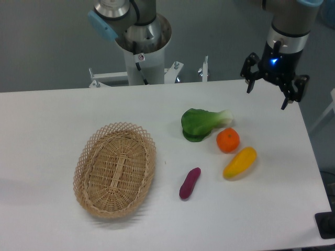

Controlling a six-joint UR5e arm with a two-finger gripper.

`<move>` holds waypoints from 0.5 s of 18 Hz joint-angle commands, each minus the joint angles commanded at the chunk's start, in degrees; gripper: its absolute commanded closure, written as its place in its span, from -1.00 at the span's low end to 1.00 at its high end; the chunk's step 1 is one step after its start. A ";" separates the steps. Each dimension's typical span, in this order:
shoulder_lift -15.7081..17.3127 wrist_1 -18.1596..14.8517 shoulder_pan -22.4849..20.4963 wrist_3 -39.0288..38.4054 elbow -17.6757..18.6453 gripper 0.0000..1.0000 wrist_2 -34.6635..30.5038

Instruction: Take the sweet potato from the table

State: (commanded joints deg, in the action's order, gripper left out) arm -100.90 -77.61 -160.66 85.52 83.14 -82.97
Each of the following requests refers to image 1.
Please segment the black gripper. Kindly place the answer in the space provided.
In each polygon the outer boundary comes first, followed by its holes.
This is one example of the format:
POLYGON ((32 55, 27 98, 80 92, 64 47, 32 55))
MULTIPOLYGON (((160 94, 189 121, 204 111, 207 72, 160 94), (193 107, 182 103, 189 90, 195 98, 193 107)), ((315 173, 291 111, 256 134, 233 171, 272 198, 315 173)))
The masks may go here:
POLYGON ((270 46, 266 43, 262 58, 252 52, 244 61, 240 76, 247 83, 247 93, 251 93, 257 80, 264 79, 278 85, 285 98, 281 109, 288 104, 301 102, 304 97, 309 75, 296 75, 296 67, 302 55, 302 50, 295 53, 283 53, 284 43, 275 41, 270 46))

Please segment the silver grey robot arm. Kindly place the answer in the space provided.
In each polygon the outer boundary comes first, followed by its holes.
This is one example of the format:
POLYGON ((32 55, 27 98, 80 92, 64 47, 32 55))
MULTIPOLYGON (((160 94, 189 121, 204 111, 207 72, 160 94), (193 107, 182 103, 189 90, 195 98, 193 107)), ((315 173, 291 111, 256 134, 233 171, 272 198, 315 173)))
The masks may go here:
MULTIPOLYGON (((309 81, 297 75, 299 62, 321 1, 258 1, 273 14, 261 57, 251 53, 240 75, 252 91, 255 81, 263 79, 284 94, 282 108, 300 102, 309 81)), ((95 1, 88 20, 105 40, 116 41, 125 50, 130 85, 159 84, 164 81, 161 57, 149 60, 164 48, 171 37, 165 18, 157 13, 155 1, 95 1)))

